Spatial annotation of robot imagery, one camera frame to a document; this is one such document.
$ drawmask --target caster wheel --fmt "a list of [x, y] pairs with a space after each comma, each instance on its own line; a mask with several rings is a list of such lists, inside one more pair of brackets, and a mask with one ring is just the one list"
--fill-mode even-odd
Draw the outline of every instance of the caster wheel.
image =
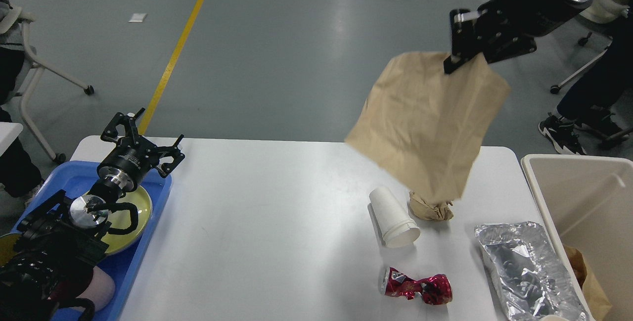
[[52, 160], [55, 164], [60, 165], [61, 163], [66, 161], [66, 154], [59, 153], [55, 154], [55, 159]]

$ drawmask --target black sneaker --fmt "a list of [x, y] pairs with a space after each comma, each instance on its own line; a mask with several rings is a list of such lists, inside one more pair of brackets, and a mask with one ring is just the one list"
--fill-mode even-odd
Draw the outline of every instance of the black sneaker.
[[578, 134], [574, 133], [574, 123], [562, 123], [550, 113], [539, 123], [539, 132], [552, 142], [559, 154], [587, 155], [578, 141]]
[[[576, 128], [586, 130], [598, 138], [607, 138], [614, 134], [622, 132], [622, 129], [611, 120], [611, 113], [608, 109], [590, 109], [586, 114], [576, 120]], [[620, 137], [621, 140], [629, 139], [629, 135], [625, 134]]]

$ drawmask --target robotic hand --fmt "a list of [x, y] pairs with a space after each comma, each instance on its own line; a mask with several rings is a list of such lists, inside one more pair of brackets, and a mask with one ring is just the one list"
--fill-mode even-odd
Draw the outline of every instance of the robotic hand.
[[[98, 166], [99, 179], [88, 193], [73, 200], [59, 190], [18, 224], [22, 235], [14, 243], [12, 258], [0, 267], [0, 320], [47, 321], [58, 308], [66, 307], [84, 307], [79, 320], [92, 319], [94, 304], [77, 295], [106, 257], [109, 246], [101, 238], [138, 227], [136, 206], [117, 200], [136, 190], [152, 168], [166, 177], [185, 158], [178, 148], [183, 136], [174, 145], [157, 147], [138, 134], [136, 119], [143, 111], [130, 116], [117, 113], [104, 129], [101, 140], [117, 146]], [[125, 127], [120, 138], [118, 125]], [[161, 163], [163, 157], [173, 160]], [[122, 210], [130, 212], [131, 226], [115, 229], [108, 215]]]
[[536, 51], [542, 37], [588, 8], [591, 0], [490, 0], [477, 11], [450, 12], [452, 54], [444, 61], [450, 74], [483, 52], [497, 62]]

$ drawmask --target crumpled paper bag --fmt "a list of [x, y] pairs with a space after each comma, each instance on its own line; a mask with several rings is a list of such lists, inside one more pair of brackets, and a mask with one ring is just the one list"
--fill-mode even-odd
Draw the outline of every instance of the crumpled paper bag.
[[567, 259], [572, 265], [578, 284], [583, 290], [589, 311], [591, 311], [595, 321], [603, 321], [612, 307], [609, 299], [597, 282], [594, 272], [585, 262], [583, 254], [574, 247], [563, 246], [563, 248], [565, 248], [565, 254], [567, 254]]
[[461, 197], [510, 91], [483, 54], [446, 75], [448, 55], [410, 52], [391, 59], [345, 139], [425, 201], [417, 207], [431, 211], [421, 218]]
[[409, 191], [409, 206], [413, 213], [423, 220], [448, 221], [453, 216], [449, 208], [452, 201], [443, 201], [431, 206], [413, 191]]

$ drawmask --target paper bag in bin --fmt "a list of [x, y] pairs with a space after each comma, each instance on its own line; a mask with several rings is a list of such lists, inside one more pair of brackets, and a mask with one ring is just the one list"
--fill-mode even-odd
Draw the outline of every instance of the paper bag in bin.
[[563, 246], [563, 248], [570, 265], [572, 265], [578, 285], [583, 291], [589, 311], [591, 311], [595, 321], [603, 321], [611, 310], [611, 302], [604, 294], [600, 283], [597, 282], [594, 272], [585, 262], [583, 254], [574, 247]]

